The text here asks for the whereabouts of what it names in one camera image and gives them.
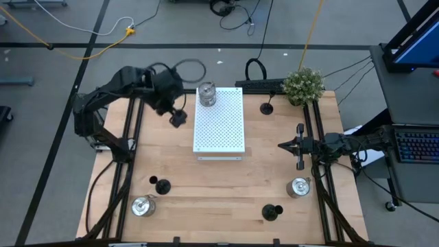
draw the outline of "silver cylinder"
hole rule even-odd
[[[309,178],[295,178],[287,183],[287,193],[292,198],[306,196],[309,193]]]
[[[153,195],[141,196],[136,198],[131,205],[131,211],[136,216],[148,217],[156,211],[156,203],[153,200],[157,198]]]
[[[213,106],[217,101],[217,93],[215,84],[212,82],[203,82],[198,87],[198,96],[200,97],[200,103],[203,106]]]

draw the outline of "white cable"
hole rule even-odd
[[[132,17],[129,17],[129,16],[125,16],[125,17],[122,17],[122,18],[120,18],[119,20],[117,20],[116,21],[116,23],[115,23],[115,25],[112,27],[112,29],[108,32],[108,33],[106,33],[106,34],[100,34],[100,33],[97,33],[97,32],[94,32],[94,31],[92,31],[92,30],[84,30],[84,29],[82,29],[82,28],[78,28],[78,27],[72,27],[72,26],[70,26],[70,25],[67,25],[67,24],[65,24],[65,23],[63,23],[62,21],[60,21],[60,20],[58,20],[54,15],[52,15],[49,11],[47,11],[37,0],[34,0],[35,1],[35,3],[36,4],[38,4],[38,6],[40,6],[40,8],[42,9],[42,10],[44,10],[46,13],[48,13],[48,15],[49,16],[51,16],[53,19],[55,19],[57,22],[59,22],[61,25],[63,25],[63,26],[65,26],[65,27],[69,27],[69,28],[72,28],[72,29],[75,29],[75,30],[80,30],[80,31],[83,31],[83,32],[89,32],[89,33],[92,33],[92,34],[96,34],[96,35],[100,35],[100,36],[107,36],[107,35],[109,35],[109,34],[111,34],[112,32],[113,32],[113,30],[116,28],[116,26],[117,26],[117,24],[121,21],[121,20],[123,20],[123,19],[130,19],[131,20],[131,24],[130,24],[130,26],[132,26],[132,27],[134,27],[134,19],[132,18]]]

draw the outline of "potted plant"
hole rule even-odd
[[[323,80],[319,71],[302,68],[300,71],[290,72],[283,81],[282,87],[293,106],[304,106],[322,97]]]

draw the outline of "wooden table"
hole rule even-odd
[[[180,237],[181,242],[269,244],[279,238],[282,244],[323,244],[313,179],[310,193],[303,198],[290,198],[285,190],[286,184],[296,177],[311,178],[311,160],[304,156],[305,170],[297,171],[296,157],[277,147],[296,136],[297,124],[305,122],[303,109],[293,107],[283,96],[276,96],[271,101],[274,112],[262,115],[259,106],[267,100],[267,95],[244,95],[243,161],[197,161],[192,152],[195,95],[187,96],[187,123],[178,129],[169,124],[169,116],[159,117],[149,106],[145,107],[122,240],[172,242],[173,237]],[[342,132],[334,92],[325,92],[319,105],[324,130]],[[121,136],[127,107],[128,100],[120,99],[108,110],[105,127],[116,136]],[[313,132],[317,133],[312,107],[310,113]],[[110,152],[97,155],[91,183],[110,159]],[[339,162],[350,165],[348,157]],[[106,209],[114,170],[115,165],[97,182],[91,226]],[[340,211],[367,239],[352,172],[339,165],[333,165],[332,171]],[[131,212],[132,201],[146,194],[157,195],[149,182],[150,176],[166,178],[172,188],[156,199],[154,215],[137,217]],[[273,222],[264,220],[261,210],[266,204],[281,205],[283,214]],[[77,236],[85,234],[85,206]],[[336,239],[333,216],[328,208],[327,211],[331,236]],[[118,214],[117,209],[110,236],[115,234]]]

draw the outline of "white pegboard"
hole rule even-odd
[[[216,97],[213,106],[203,106],[197,89],[193,152],[244,153],[242,88],[216,88]]]

